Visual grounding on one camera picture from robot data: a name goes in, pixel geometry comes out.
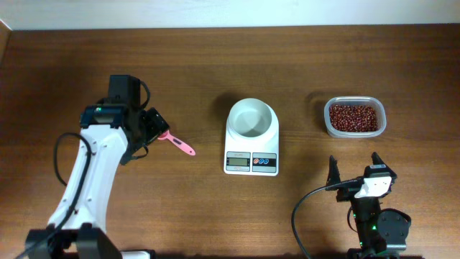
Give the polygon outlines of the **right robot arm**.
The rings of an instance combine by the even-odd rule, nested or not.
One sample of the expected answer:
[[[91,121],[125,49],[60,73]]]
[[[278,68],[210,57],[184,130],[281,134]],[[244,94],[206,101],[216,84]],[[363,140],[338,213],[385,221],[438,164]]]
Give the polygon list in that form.
[[[397,174],[377,153],[371,158],[362,176],[342,181],[337,160],[331,156],[326,190],[335,191],[338,202],[351,204],[349,215],[354,218],[360,247],[350,248],[347,258],[399,258],[407,249],[411,218],[396,209],[381,208],[380,199],[390,194]]]

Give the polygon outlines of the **pink plastic measuring scoop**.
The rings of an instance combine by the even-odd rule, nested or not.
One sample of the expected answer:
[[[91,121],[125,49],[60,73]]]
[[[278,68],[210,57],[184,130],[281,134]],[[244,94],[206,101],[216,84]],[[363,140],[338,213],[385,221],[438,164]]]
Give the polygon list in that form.
[[[195,150],[190,145],[188,145],[187,143],[183,142],[182,140],[180,140],[176,136],[172,135],[169,130],[167,130],[165,133],[160,135],[157,139],[158,140],[168,140],[172,144],[174,144],[174,146],[176,146],[177,148],[182,150],[184,153],[186,153],[186,154],[188,154],[190,156],[195,156],[196,155]]]

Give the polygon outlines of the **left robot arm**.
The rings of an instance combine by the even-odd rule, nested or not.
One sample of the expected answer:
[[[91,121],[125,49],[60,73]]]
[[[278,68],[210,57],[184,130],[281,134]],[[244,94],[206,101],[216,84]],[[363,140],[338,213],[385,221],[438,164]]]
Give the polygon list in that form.
[[[24,258],[154,258],[154,250],[121,251],[106,234],[106,211],[120,165],[138,160],[168,129],[156,109],[141,100],[147,84],[112,75],[107,97],[80,116],[78,154],[66,189],[46,228],[30,230]]]

